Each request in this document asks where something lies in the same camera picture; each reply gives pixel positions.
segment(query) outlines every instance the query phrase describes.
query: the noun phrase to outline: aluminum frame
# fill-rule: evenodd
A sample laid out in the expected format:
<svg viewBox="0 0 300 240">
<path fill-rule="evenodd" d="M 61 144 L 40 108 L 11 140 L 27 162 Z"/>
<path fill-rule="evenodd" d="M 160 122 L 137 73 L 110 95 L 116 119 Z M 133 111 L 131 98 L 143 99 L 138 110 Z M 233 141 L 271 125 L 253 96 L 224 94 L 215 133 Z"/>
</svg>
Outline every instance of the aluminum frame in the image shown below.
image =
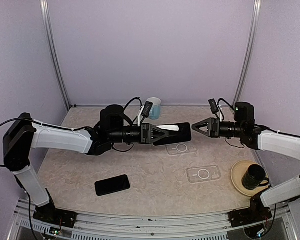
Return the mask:
<svg viewBox="0 0 300 240">
<path fill-rule="evenodd" d="M 251 21 L 251 27 L 250 27 L 250 33 L 248 38 L 248 45 L 246 48 L 243 66 L 240 74 L 239 83 L 235 92 L 235 96 L 233 99 L 232 105 L 234 105 L 236 102 L 238 102 L 241 98 L 244 85 L 246 82 L 249 65 L 253 53 L 254 43 L 256 39 L 257 34 L 257 28 L 258 28 L 258 22 L 259 22 L 259 15 L 260 15 L 260 9 L 261 9 L 261 0 L 254 0 L 254 7 L 253 7 L 253 14 L 252 14 L 252 21 Z"/>
<path fill-rule="evenodd" d="M 61 91 L 61 96 L 63 99 L 63 103 L 67 109 L 67 111 L 70 110 L 71 108 L 71 102 L 70 98 L 66 89 L 66 85 L 61 73 L 60 65 L 59 65 L 59 60 L 57 56 L 57 51 L 56 51 L 56 46 L 54 42 L 54 35 L 52 31 L 52 26 L 51 26 L 51 21 L 50 21 L 50 15 L 49 15 L 49 6 L 48 6 L 48 0 L 40 0 L 40 6 L 41 6 L 41 12 L 42 12 L 42 17 L 43 17 L 43 23 L 44 23 L 44 28 L 49 44 L 49 51 L 51 54 L 51 59 L 56 75 L 56 79 Z"/>
<path fill-rule="evenodd" d="M 10 222 L 7 240 L 17 239 L 20 228 L 30 229 L 29 202 L 20 199 Z M 31 214 L 35 205 L 31 204 Z M 287 204 L 279 204 L 276 218 L 282 218 L 289 240 L 298 240 L 296 226 Z M 36 232 L 47 231 L 50 227 L 59 227 L 32 220 Z M 194 239 L 228 239 L 228 232 L 248 228 L 255 224 L 232 228 L 228 211 L 195 214 L 185 216 L 121 216 L 78 212 L 74 228 L 63 227 L 65 236 L 60 239 L 68 240 L 194 240 Z"/>
</svg>

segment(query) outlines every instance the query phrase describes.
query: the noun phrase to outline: purple backdrop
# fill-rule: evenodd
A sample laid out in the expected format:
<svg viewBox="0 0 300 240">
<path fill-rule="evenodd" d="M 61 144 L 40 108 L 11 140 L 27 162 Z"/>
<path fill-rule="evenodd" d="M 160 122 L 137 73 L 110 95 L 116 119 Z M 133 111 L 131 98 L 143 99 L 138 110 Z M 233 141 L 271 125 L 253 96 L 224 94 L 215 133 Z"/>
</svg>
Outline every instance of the purple backdrop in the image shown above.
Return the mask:
<svg viewBox="0 0 300 240">
<path fill-rule="evenodd" d="M 300 1 L 262 2 L 242 101 L 255 106 L 256 122 L 300 135 Z M 261 152 L 274 184 L 300 174 L 300 162 Z M 300 200 L 291 203 L 300 233 Z"/>
<path fill-rule="evenodd" d="M 59 124 L 66 114 L 45 37 L 40 2 L 0 0 L 0 123 L 29 112 L 39 120 Z M 0 129 L 0 163 L 3 134 Z M 34 150 L 31 162 L 38 169 L 44 151 Z M 21 190 L 12 173 L 0 168 L 0 240 Z"/>
<path fill-rule="evenodd" d="M 49 1 L 56 50 L 72 104 L 231 101 L 253 0 Z"/>
</svg>

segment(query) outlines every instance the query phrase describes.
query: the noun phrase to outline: beige plate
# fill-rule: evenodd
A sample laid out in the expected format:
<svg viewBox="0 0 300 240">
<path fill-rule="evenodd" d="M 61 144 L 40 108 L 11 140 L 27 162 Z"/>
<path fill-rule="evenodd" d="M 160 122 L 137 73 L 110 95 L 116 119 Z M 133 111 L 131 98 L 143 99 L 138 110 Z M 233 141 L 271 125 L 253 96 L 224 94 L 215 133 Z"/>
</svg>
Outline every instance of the beige plate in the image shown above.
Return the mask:
<svg viewBox="0 0 300 240">
<path fill-rule="evenodd" d="M 257 193 L 261 192 L 262 190 L 265 190 L 268 188 L 268 186 L 259 186 L 254 190 L 248 190 L 242 185 L 242 178 L 244 177 L 245 173 L 247 172 L 248 168 L 253 165 L 257 164 L 253 161 L 238 161 L 235 165 L 233 165 L 231 169 L 231 181 L 234 185 L 234 187 L 243 195 L 246 195 L 248 197 L 253 197 Z"/>
</svg>

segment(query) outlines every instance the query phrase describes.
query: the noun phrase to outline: mug handle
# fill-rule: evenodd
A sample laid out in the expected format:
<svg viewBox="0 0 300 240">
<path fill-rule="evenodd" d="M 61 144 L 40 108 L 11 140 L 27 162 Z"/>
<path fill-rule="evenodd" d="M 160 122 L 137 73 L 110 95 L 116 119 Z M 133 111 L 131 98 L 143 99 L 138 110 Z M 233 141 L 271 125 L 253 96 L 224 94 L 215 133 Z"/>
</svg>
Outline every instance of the mug handle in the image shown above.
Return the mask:
<svg viewBox="0 0 300 240">
<path fill-rule="evenodd" d="M 260 183 L 260 185 L 258 187 L 265 187 L 267 185 L 269 185 L 269 178 L 265 178 L 263 181 L 267 181 L 266 183 Z"/>
</svg>

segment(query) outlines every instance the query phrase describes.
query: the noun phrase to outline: smartphone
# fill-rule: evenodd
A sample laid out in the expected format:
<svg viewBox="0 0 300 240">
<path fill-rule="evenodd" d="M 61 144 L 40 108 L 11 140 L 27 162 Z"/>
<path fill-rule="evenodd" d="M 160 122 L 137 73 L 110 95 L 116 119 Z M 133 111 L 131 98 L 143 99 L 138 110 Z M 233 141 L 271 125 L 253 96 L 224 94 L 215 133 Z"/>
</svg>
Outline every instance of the smartphone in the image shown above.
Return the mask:
<svg viewBox="0 0 300 240">
<path fill-rule="evenodd" d="M 100 197 L 127 190 L 130 188 L 130 182 L 127 175 L 121 175 L 96 181 L 94 187 L 96 195 Z"/>
<path fill-rule="evenodd" d="M 179 144 L 190 142 L 192 140 L 191 136 L 191 125 L 188 122 L 172 124 L 179 127 L 179 131 L 169 131 L 169 136 L 156 141 L 153 143 L 154 146 L 162 146 L 169 144 Z"/>
</svg>

